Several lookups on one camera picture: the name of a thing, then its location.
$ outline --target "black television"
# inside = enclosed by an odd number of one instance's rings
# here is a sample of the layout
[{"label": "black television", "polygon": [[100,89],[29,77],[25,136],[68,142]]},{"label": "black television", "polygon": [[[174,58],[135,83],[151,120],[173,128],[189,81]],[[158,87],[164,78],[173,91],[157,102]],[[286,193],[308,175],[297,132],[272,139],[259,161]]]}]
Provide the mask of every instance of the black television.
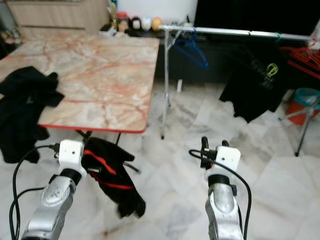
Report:
[{"label": "black television", "polygon": [[196,27],[311,35],[320,0],[198,0]]}]

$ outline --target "marble-pattern table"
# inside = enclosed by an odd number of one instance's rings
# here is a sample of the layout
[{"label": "marble-pattern table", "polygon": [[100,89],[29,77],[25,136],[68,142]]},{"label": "marble-pattern table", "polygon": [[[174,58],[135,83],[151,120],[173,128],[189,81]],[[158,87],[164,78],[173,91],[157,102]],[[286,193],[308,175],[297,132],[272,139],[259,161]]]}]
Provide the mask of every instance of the marble-pattern table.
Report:
[{"label": "marble-pattern table", "polygon": [[47,128],[142,133],[147,125],[159,40],[57,34],[29,40],[0,61],[0,81],[34,66],[57,72],[65,98],[46,107]]}]

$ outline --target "red table edge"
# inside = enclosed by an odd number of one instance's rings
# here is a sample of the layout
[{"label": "red table edge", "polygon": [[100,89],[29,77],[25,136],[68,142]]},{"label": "red table edge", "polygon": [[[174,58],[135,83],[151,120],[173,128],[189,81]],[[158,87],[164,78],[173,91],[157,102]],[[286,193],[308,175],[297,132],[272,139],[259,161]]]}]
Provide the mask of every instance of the red table edge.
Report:
[{"label": "red table edge", "polygon": [[108,129],[108,128],[93,128],[93,127],[76,127],[76,126],[60,126],[50,124],[40,124],[41,127],[48,129],[67,129],[67,130],[83,130],[91,132],[110,132],[110,133],[122,133],[122,134],[142,134],[146,131],[146,126],[142,130],[125,130],[125,129]]}]

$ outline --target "marble floor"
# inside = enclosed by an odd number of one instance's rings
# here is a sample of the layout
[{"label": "marble floor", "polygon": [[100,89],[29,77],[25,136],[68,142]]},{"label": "marble floor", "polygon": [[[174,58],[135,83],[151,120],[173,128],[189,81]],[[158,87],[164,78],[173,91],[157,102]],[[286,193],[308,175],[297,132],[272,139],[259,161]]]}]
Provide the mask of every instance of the marble floor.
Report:
[{"label": "marble floor", "polygon": [[[320,121],[314,120],[299,157],[294,156],[299,128],[266,112],[247,124],[233,117],[231,103],[219,101],[223,84],[185,83],[181,93],[170,86],[171,103],[165,140],[160,139],[163,109],[163,82],[154,84],[148,127],[143,134],[124,134],[120,146],[136,156],[133,164],[141,169],[128,172],[146,201],[145,215],[119,219],[115,204],[89,176],[77,187],[67,213],[61,240],[207,240],[205,212],[207,183],[199,160],[188,154],[200,148],[207,136],[215,148],[226,139],[241,151],[238,173],[252,190],[248,240],[318,240],[320,237]],[[63,139],[80,140],[73,131],[50,130],[43,143]],[[116,135],[96,133],[115,141]],[[41,150],[34,165],[24,162],[17,178],[18,192],[44,186],[57,169],[50,150]],[[14,165],[0,159],[0,240],[10,239],[8,212],[13,200]],[[237,200],[242,215],[247,207],[246,189],[240,182]],[[37,207],[39,192],[21,197],[21,229]]]}]

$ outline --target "black cable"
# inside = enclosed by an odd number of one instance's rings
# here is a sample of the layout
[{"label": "black cable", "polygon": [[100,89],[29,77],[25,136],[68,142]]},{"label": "black cable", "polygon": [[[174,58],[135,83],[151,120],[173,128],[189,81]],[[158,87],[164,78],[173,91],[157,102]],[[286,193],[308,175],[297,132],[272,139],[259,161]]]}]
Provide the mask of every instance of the black cable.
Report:
[{"label": "black cable", "polygon": [[242,216],[241,216],[241,211],[240,211],[239,205],[238,205],[238,215],[239,215],[240,229],[241,229],[241,232],[243,233],[243,231],[242,231]]},{"label": "black cable", "polygon": [[[10,223],[10,233],[11,233],[11,239],[12,240],[18,240],[19,239],[19,233],[20,233],[20,209],[19,209],[19,203],[18,203],[18,196],[17,196],[17,173],[19,170],[20,165],[23,163],[23,161],[34,151],[38,149],[43,149],[43,148],[52,148],[53,145],[42,145],[42,146],[36,146],[35,148],[31,149],[28,151],[22,159],[18,162],[16,165],[14,172],[13,172],[13,177],[12,177],[12,191],[13,191],[13,202],[15,202],[15,214],[16,214],[16,228],[14,232],[14,226],[13,222],[12,224]],[[9,219],[12,220],[13,216],[12,213],[10,215],[9,213]]]},{"label": "black cable", "polygon": [[[199,150],[196,150],[196,149],[191,149],[189,150],[189,154],[195,158],[198,158],[198,159],[201,159],[200,156],[194,154],[193,152],[195,153],[200,153],[201,151]],[[245,222],[244,222],[244,233],[243,233],[243,239],[246,240],[247,239],[247,232],[248,232],[248,224],[249,224],[249,216],[250,216],[250,210],[251,210],[251,203],[252,203],[252,195],[251,195],[251,189],[250,189],[250,186],[249,184],[246,182],[246,180],[244,180],[238,173],[236,173],[235,171],[233,171],[232,169],[230,169],[229,167],[219,163],[219,162],[216,162],[216,161],[213,161],[211,159],[207,159],[210,163],[212,164],[216,164],[220,167],[222,167],[223,169],[229,171],[230,173],[232,173],[233,175],[235,175],[238,179],[240,179],[241,182],[243,182],[243,184],[245,185],[246,187],[246,190],[247,190],[247,193],[248,193],[248,206],[247,206],[247,209],[246,209],[246,215],[245,215]]]},{"label": "black cable", "polygon": [[14,207],[16,205],[16,203],[18,202],[18,199],[25,193],[27,192],[31,192],[31,191],[39,191],[39,190],[43,190],[44,187],[37,187],[37,188],[29,188],[29,189],[26,189],[22,192],[20,192],[17,196],[16,196],[16,199],[12,201],[11,203],[11,206],[10,206],[10,211],[9,211],[9,225],[10,225],[10,231],[12,229],[12,231],[14,230],[14,221],[13,221],[13,212],[14,212]]}]

